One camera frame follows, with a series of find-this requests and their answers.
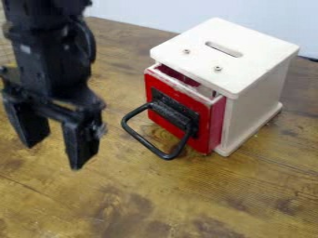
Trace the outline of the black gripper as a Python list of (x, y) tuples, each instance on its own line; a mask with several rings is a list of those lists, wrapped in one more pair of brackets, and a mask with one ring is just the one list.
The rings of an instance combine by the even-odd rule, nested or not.
[[(0, 76), (32, 97), (71, 105), (84, 124), (105, 124), (101, 113), (103, 100), (90, 89), (91, 64), (97, 60), (97, 41), (89, 33), (62, 35), (12, 35), (16, 66), (6, 66)], [(48, 120), (23, 102), (4, 99), (11, 125), (20, 141), (32, 148), (50, 135)]]

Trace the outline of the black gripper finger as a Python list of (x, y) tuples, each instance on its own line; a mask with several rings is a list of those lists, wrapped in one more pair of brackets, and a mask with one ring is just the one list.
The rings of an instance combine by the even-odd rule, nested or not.
[(89, 160), (98, 154), (102, 125), (97, 122), (62, 124), (66, 153), (72, 170), (83, 168)]

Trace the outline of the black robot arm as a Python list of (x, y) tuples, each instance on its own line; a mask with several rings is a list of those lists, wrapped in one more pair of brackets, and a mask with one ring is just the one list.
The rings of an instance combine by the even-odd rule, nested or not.
[(12, 127), (28, 148), (62, 123), (74, 170), (98, 154), (106, 103), (89, 87), (97, 39), (83, 11), (93, 0), (2, 0), (4, 36), (16, 64), (0, 67), (3, 102)]

